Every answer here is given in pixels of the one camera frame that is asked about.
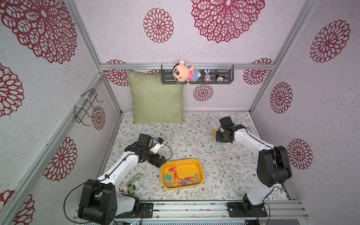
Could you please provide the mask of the red clothespin top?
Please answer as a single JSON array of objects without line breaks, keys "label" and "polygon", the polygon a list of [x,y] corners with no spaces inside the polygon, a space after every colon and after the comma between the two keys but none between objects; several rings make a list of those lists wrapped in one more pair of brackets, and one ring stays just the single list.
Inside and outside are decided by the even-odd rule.
[{"label": "red clothespin top", "polygon": [[169,168],[168,171],[169,172],[177,172],[177,167],[172,167],[172,168]]}]

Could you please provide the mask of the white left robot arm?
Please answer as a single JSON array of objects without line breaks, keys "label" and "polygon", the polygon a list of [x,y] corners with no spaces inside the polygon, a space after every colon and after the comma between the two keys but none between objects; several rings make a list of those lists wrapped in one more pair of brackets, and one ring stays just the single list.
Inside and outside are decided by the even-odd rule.
[{"label": "white left robot arm", "polygon": [[96,180],[88,180],[82,188],[78,217],[100,225],[109,225],[116,216],[123,214],[138,215],[138,198],[119,191],[128,173],[141,161],[147,161],[160,168],[165,156],[158,154],[164,144],[156,142],[154,146],[135,142],[126,147],[121,158]]}]

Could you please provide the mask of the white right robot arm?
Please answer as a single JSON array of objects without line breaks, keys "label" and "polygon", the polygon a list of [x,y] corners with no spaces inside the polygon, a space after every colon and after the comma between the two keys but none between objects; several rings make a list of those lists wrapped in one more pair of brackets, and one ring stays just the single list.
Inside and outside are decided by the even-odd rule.
[{"label": "white right robot arm", "polygon": [[218,129],[215,137],[220,143],[238,142],[258,155],[258,181],[243,198],[243,202],[249,206],[263,204],[274,188],[281,188],[292,177],[288,153],[283,146],[269,144],[251,134],[247,128],[230,127],[224,131]]}]

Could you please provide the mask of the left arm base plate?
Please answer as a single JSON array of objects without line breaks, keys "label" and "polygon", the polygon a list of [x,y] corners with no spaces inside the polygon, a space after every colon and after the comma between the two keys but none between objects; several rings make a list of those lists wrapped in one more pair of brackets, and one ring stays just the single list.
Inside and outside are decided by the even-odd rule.
[{"label": "left arm base plate", "polygon": [[141,202],[135,206],[131,212],[126,212],[115,216],[116,219],[131,219],[131,218],[152,218],[153,217],[153,203]]}]

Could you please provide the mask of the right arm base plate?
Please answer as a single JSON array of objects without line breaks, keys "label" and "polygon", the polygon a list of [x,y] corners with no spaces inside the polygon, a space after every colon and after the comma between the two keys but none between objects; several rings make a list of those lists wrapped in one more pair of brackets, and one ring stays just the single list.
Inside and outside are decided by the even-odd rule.
[{"label": "right arm base plate", "polygon": [[264,204],[251,205],[248,202],[228,202],[227,209],[231,218],[268,217]]}]

